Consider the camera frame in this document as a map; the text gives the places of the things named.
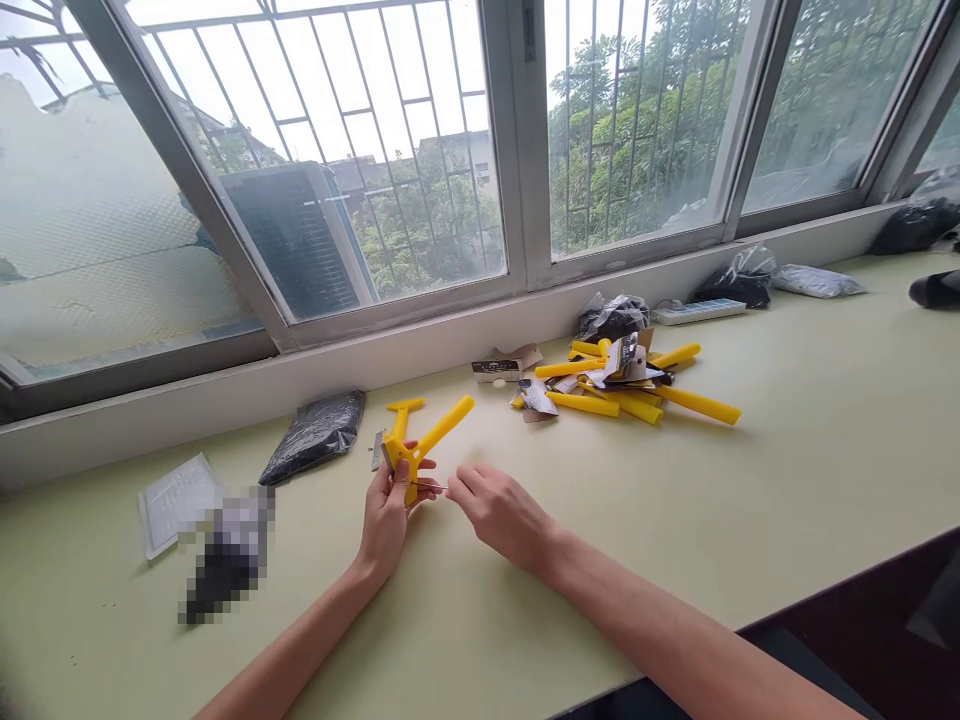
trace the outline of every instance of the window glass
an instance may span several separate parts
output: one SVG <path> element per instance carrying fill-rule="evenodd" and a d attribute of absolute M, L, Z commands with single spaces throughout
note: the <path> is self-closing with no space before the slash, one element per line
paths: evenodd
<path fill-rule="evenodd" d="M 555 259 L 719 219 L 706 198 L 749 5 L 546 0 Z"/>
<path fill-rule="evenodd" d="M 960 163 L 960 95 L 953 101 L 940 129 L 923 154 L 917 172 Z"/>
<path fill-rule="evenodd" d="M 0 369 L 26 385 L 260 327 L 63 4 L 19 5 L 40 19 L 0 8 Z"/>
<path fill-rule="evenodd" d="M 127 5 L 294 323 L 507 271 L 475 0 L 350 5 Z"/>
<path fill-rule="evenodd" d="M 935 0 L 805 0 L 744 212 L 855 187 Z"/>

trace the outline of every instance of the window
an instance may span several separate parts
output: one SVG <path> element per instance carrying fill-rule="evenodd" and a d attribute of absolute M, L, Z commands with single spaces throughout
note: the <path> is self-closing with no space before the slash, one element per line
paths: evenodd
<path fill-rule="evenodd" d="M 925 172 L 957 163 L 960 163 L 960 100 L 953 101 L 917 170 Z"/>
<path fill-rule="evenodd" d="M 0 372 L 29 386 L 261 328 L 96 52 L 34 49 L 37 29 L 4 17 Z"/>
<path fill-rule="evenodd" d="M 955 6 L 0 3 L 0 417 L 893 196 Z"/>
<path fill-rule="evenodd" d="M 493 155 L 475 2 L 322 5 L 202 26 L 129 6 L 284 318 L 505 274 L 497 188 L 470 172 Z"/>
<path fill-rule="evenodd" d="M 744 212 L 853 189 L 933 0 L 804 0 Z"/>
<path fill-rule="evenodd" d="M 719 220 L 707 195 L 749 3 L 546 5 L 553 257 Z"/>

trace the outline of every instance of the sky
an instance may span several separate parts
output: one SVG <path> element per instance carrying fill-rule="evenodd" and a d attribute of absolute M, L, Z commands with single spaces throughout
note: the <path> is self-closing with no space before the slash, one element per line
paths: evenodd
<path fill-rule="evenodd" d="M 32 12 L 43 12 L 32 0 L 6 2 Z M 278 10 L 286 12 L 343 5 L 344 0 L 277 0 L 277 3 Z M 566 62 L 566 4 L 567 0 L 545 0 L 548 80 L 562 72 Z M 573 49 L 582 40 L 590 37 L 593 0 L 569 0 L 569 4 L 572 60 Z M 407 118 L 414 147 L 422 138 L 436 136 L 437 125 L 441 135 L 463 132 L 464 118 L 468 130 L 485 130 L 489 127 L 485 94 L 464 98 L 461 110 L 451 43 L 452 27 L 462 91 L 484 91 L 486 83 L 476 0 L 450 0 L 449 6 L 449 24 L 443 2 L 416 6 L 429 81 L 435 99 L 436 121 L 429 102 L 407 105 Z M 619 7 L 619 0 L 598 0 L 598 37 L 601 34 L 616 33 Z M 129 0 L 126 9 L 133 21 L 141 27 L 168 22 L 254 15 L 260 12 L 256 0 L 204 0 L 202 3 L 195 0 Z M 643 14 L 644 3 L 641 0 L 625 0 L 625 36 L 641 34 Z M 411 100 L 429 95 L 427 75 L 417 42 L 414 10 L 409 5 L 384 8 L 383 20 L 381 24 L 380 14 L 376 10 L 349 13 L 349 28 L 342 13 L 316 16 L 314 19 L 317 37 L 332 77 L 333 89 L 336 90 L 336 99 L 339 99 L 345 113 L 370 107 L 364 90 L 364 78 L 354 60 L 351 29 L 356 40 L 376 118 L 371 113 L 362 113 L 348 115 L 343 120 L 337 112 L 334 93 L 323 70 L 310 20 L 300 18 L 277 23 L 283 46 L 303 94 L 306 110 L 313 119 L 322 147 L 321 154 L 307 123 L 285 125 L 280 132 L 283 133 L 294 160 L 331 161 L 353 154 L 373 155 L 378 161 L 382 161 L 384 150 L 390 158 L 397 152 L 402 157 L 411 156 L 413 148 L 407 135 L 400 99 L 402 97 Z M 79 32 L 79 27 L 72 17 L 67 17 L 66 26 L 68 31 Z M 277 119 L 302 117 L 305 114 L 303 106 L 270 23 L 242 23 L 238 27 Z M 14 35 L 28 38 L 49 35 L 52 29 L 50 26 L 0 10 L 0 37 Z M 396 82 L 390 67 L 384 29 L 396 63 Z M 655 30 L 656 24 L 651 12 L 647 37 Z M 283 154 L 278 130 L 270 118 L 233 27 L 225 25 L 202 28 L 199 34 L 241 122 L 251 128 L 254 137 Z M 160 41 L 194 104 L 224 124 L 230 124 L 232 113 L 229 105 L 204 59 L 193 31 L 164 32 L 160 34 Z M 174 92 L 182 94 L 153 37 L 146 36 L 145 43 L 167 84 Z M 77 47 L 97 79 L 109 81 L 109 74 L 89 43 L 78 43 Z M 44 45 L 40 50 L 62 78 L 59 83 L 61 92 L 68 94 L 90 84 L 86 74 L 65 46 Z M 56 99 L 30 61 L 14 56 L 10 50 L 0 51 L 0 73 L 4 72 L 11 73 L 21 81 L 38 105 Z M 550 96 L 548 90 L 550 106 L 559 100 L 559 97 Z M 379 123 L 379 134 L 376 123 Z"/>

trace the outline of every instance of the hand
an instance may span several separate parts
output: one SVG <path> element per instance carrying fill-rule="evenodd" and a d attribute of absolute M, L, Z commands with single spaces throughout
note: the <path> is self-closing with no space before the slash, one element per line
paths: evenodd
<path fill-rule="evenodd" d="M 404 443 L 408 450 L 417 446 L 416 440 Z M 420 470 L 432 470 L 437 464 L 425 459 Z M 404 507 L 404 495 L 407 492 L 410 464 L 406 460 L 397 463 L 397 469 L 391 476 L 390 465 L 384 460 L 373 476 L 363 515 L 363 537 L 356 565 L 363 571 L 373 574 L 378 583 L 386 582 L 400 562 L 400 550 L 407 534 L 407 518 L 410 512 L 424 500 L 436 500 L 437 491 L 424 485 L 436 485 L 433 478 L 419 477 L 417 482 L 417 500 L 409 508 Z"/>
<path fill-rule="evenodd" d="M 534 575 L 546 571 L 560 526 L 520 483 L 481 464 L 461 465 L 448 485 L 445 495 L 463 509 L 478 538 Z"/>

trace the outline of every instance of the air conditioner unit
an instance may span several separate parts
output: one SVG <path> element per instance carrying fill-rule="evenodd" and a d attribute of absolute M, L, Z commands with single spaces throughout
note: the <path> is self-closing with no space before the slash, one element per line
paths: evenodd
<path fill-rule="evenodd" d="M 296 162 L 220 177 L 298 321 L 379 301 L 333 172 Z M 209 246 L 201 227 L 198 244 Z"/>

